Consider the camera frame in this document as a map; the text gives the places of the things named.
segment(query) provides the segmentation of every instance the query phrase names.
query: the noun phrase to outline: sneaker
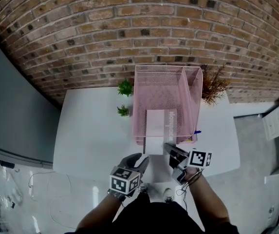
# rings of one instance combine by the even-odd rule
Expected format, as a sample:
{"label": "sneaker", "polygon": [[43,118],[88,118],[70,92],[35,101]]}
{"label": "sneaker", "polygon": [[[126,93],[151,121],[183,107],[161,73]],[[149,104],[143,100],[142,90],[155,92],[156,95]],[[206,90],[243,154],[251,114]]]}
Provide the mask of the sneaker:
{"label": "sneaker", "polygon": [[166,188],[163,193],[163,198],[165,203],[173,202],[174,200],[174,192],[171,188]]}
{"label": "sneaker", "polygon": [[148,194],[148,184],[142,184],[140,187],[137,187],[137,191],[139,193],[147,193]]}

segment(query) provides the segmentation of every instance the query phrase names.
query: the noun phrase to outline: cable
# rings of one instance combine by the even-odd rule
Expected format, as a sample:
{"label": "cable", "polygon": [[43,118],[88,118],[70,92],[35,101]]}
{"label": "cable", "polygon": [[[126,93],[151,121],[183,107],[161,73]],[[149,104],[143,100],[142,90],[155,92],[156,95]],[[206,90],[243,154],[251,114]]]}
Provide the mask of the cable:
{"label": "cable", "polygon": [[187,194],[186,188],[187,188],[189,185],[192,185],[194,182],[196,182],[196,181],[199,179],[199,177],[201,177],[203,170],[204,170],[204,168],[202,168],[202,169],[197,169],[197,172],[196,172],[196,173],[182,186],[182,188],[181,188],[181,189],[178,189],[178,190],[176,191],[176,195],[177,195],[177,196],[184,195],[184,197],[183,197],[183,202],[184,202],[184,204],[185,204],[186,211],[188,211],[188,210],[187,210],[187,203],[186,203],[186,194]]}
{"label": "cable", "polygon": [[[30,185],[30,180],[31,180],[31,178],[32,178],[34,175],[36,175],[36,174],[53,174],[53,173],[55,173],[55,172],[35,173],[35,174],[32,174],[31,177],[29,178],[29,181],[28,181],[28,186],[29,186],[29,188],[32,188],[32,186]],[[51,179],[52,176],[53,176],[53,175],[51,175],[51,176],[48,178],[47,186],[46,186],[46,194],[47,194],[48,186],[49,186],[50,179]],[[70,178],[69,178],[68,175],[66,175],[66,176],[67,176],[68,182],[69,182],[69,188],[70,188],[69,193],[66,194],[66,195],[63,195],[63,196],[58,196],[58,197],[56,197],[56,198],[51,202],[51,206],[50,206],[50,217],[51,217],[52,221],[54,221],[56,224],[58,224],[58,225],[60,225],[60,226],[62,226],[62,227],[66,227],[66,228],[70,228],[70,229],[74,229],[74,230],[75,230],[76,228],[74,228],[74,227],[70,227],[70,226],[66,226],[66,225],[60,224],[60,223],[57,222],[57,221],[53,218],[53,216],[52,216],[52,206],[53,206],[53,203],[54,203],[57,199],[60,199],[60,198],[63,198],[63,197],[67,197],[68,195],[71,194],[71,182],[70,182]]]}

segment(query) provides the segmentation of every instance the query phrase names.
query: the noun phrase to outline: pink mesh organizer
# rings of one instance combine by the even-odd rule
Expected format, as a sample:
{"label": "pink mesh organizer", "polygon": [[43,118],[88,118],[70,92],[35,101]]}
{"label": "pink mesh organizer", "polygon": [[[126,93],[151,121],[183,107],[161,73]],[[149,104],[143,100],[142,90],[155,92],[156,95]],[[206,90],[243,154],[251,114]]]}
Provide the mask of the pink mesh organizer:
{"label": "pink mesh organizer", "polygon": [[[200,67],[136,66],[133,133],[143,145],[147,110],[177,110],[177,143],[193,135],[197,127],[203,74]],[[151,137],[162,137],[163,132]]]}

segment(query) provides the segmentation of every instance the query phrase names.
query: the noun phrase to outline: floor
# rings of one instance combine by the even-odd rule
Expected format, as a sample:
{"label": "floor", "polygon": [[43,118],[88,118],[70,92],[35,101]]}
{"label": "floor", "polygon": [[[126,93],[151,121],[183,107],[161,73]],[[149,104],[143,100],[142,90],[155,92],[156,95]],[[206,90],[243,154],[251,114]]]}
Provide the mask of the floor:
{"label": "floor", "polygon": [[[279,215],[279,176],[267,177],[279,165],[279,139],[267,141],[262,121],[256,116],[238,118],[235,123],[241,167],[207,180],[225,203],[239,232],[260,234],[274,225]],[[80,219],[106,195],[106,183],[58,173],[35,174],[51,171],[21,165],[14,170],[0,167],[1,220],[10,233],[73,231]],[[152,201],[160,201],[167,187],[175,190],[176,184],[151,185]],[[13,209],[10,200],[16,202]],[[183,205],[181,197],[176,196],[175,200]],[[190,193],[186,201],[189,215],[201,226]]]}

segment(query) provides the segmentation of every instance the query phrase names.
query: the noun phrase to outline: white table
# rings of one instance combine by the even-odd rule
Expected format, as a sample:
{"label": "white table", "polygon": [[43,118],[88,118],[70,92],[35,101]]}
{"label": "white table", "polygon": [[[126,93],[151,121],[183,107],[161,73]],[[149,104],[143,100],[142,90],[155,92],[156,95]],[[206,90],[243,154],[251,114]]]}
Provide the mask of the white table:
{"label": "white table", "polygon": [[[113,166],[123,157],[142,153],[143,147],[133,140],[132,117],[121,117],[117,113],[116,107],[121,104],[132,105],[132,97],[118,95],[116,87],[68,90],[58,125],[53,169],[109,181]],[[196,143],[178,147],[186,151],[197,148],[213,152],[211,165],[204,170],[205,176],[239,168],[237,132],[227,95],[215,106],[201,103],[197,130],[202,133],[198,134]],[[143,181],[172,181],[168,160],[168,155],[150,156]]]}

